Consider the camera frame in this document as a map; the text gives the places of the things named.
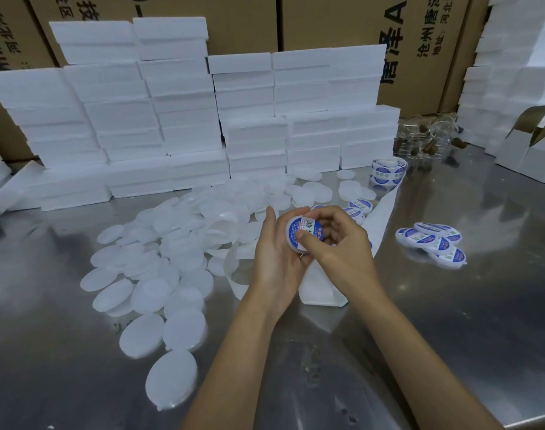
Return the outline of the person's right hand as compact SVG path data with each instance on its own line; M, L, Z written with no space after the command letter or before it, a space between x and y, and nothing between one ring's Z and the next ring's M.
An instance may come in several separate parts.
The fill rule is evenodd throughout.
M323 253L310 254L336 288L358 308L389 305L378 280L368 234L338 206L310 210L304 217L320 222Z

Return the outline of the person's left hand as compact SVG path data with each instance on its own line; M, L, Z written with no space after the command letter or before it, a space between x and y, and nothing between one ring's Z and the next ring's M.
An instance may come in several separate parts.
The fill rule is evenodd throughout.
M250 301L259 302L275 320L279 320L291 304L314 260L310 254L300 255L291 250L285 237L287 223L310 210L309 207L297 208L277 218L276 239L264 239L264 222L262 224L248 294Z

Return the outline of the blue labelled round lid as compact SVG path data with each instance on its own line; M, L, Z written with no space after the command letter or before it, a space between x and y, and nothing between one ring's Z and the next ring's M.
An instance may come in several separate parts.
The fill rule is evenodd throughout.
M288 223L285 228L285 237L288 243L288 246L294 252L302 255L308 253L307 249L299 243L297 239L297 232L305 231L308 234L311 234L319 241L324 239L324 230L320 222L316 221L313 218L304 217L304 216L295 216Z

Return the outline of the person's right forearm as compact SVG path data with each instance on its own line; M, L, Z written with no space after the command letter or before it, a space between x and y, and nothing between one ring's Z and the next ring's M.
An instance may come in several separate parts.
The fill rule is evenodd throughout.
M374 338L420 430L504 430L378 282L354 280L343 292Z

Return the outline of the person's left forearm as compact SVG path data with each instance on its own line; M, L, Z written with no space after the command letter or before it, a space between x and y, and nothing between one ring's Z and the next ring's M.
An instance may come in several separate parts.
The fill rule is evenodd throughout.
M253 429L272 333L297 288L249 286L179 430Z

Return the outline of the white sticker backing strip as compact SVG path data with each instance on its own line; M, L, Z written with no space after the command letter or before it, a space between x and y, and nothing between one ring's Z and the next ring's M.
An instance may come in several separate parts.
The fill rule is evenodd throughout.
M370 243L371 254L375 256L383 240L390 216L396 203L398 189L383 196L375 209L364 220L362 227L366 230ZM247 284L235 282L232 278L237 270L238 260L252 260L257 242L239 246L236 241L224 259L224 273L231 286L234 296L241 300L248 288ZM347 298L333 285L324 273L321 266L315 261L308 267L299 287L299 298L306 305L321 305L343 307L348 303Z

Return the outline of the white lid with blue sticker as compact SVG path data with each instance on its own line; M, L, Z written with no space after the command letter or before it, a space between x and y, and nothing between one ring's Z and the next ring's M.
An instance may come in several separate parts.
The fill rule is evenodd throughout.
M450 225L436 224L442 230L442 236L449 240L452 245L459 245L462 241L462 234Z
M433 247L438 237L421 232L415 228L400 228L395 234L399 245L413 249L427 249Z
M446 237L437 237L431 245L423 248L428 254L445 256L454 252L456 246Z
M413 227L419 232L426 233L428 235L434 235L437 237L446 237L448 235L448 229L445 226L438 224L416 222L414 223Z
M446 269L460 269L467 264L466 254L459 248L452 248L449 253L428 253L428 257L433 260L433 262Z

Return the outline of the pile of plain white lids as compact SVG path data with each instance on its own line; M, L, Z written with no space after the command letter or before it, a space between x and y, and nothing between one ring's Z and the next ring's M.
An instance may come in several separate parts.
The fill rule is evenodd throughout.
M195 216L193 203L204 202L204 195L193 191L190 198L170 199L99 235L98 242L108 246L92 256L93 270L80 287L99 291L93 301L97 312L114 318L133 313L119 337L120 352L150 366L147 377L141 364L109 368L104 348L83 346L87 368L76 369L76 392L89 391L95 404L104 405L106 393L117 398L122 388L136 391L143 381L139 391L164 411L187 403L201 386L205 364L197 353L210 330L205 307L214 293L214 276L226 278L224 259L236 241L239 246L258 243L269 205L256 202L240 206L238 213L216 209ZM233 280L249 288L254 259L238 260L236 267Z

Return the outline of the roll of blue stickers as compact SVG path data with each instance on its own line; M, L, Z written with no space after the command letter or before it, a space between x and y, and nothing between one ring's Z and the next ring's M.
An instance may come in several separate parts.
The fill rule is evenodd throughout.
M406 160L395 156L374 159L371 163L369 180L377 186L394 188L403 180L408 166Z

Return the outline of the stack of white foam boxes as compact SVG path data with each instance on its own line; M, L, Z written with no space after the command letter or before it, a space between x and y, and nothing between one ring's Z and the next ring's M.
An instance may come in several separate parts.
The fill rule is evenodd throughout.
M64 67L0 71L44 211L392 155L383 44L209 56L204 17L50 22Z

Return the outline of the clear bag of brown pieces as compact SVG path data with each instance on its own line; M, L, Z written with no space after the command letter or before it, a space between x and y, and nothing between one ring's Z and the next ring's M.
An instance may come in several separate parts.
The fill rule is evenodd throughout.
M395 156L406 160L443 160L455 149L468 146L453 112L402 117L393 146Z

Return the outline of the brown printed cardboard carton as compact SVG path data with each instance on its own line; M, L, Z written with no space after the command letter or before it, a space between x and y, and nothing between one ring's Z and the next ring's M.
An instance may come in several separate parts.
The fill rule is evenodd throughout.
M210 55L279 50L276 0L28 0L60 66L67 64L50 22L203 16Z
M57 61L29 0L0 0L0 71L56 67ZM35 158L22 131L0 102L0 156Z
M469 1L281 0L283 49L383 44L378 102L438 113Z
M454 112L458 107L466 70L474 64L475 50L489 17L489 1L469 0L437 113Z

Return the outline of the open white paper carton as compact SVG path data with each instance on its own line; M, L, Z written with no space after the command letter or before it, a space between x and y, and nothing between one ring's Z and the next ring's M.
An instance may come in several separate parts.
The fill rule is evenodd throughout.
M545 126L535 130L518 172L545 184Z
M519 172L531 146L539 141L545 128L545 105L527 107L514 121L496 153L495 165Z

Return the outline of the tall stack of white boxes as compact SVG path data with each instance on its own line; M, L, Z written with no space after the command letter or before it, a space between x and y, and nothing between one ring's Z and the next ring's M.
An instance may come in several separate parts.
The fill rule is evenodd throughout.
M545 106L545 0L489 0L458 104L462 139L493 156L520 114Z

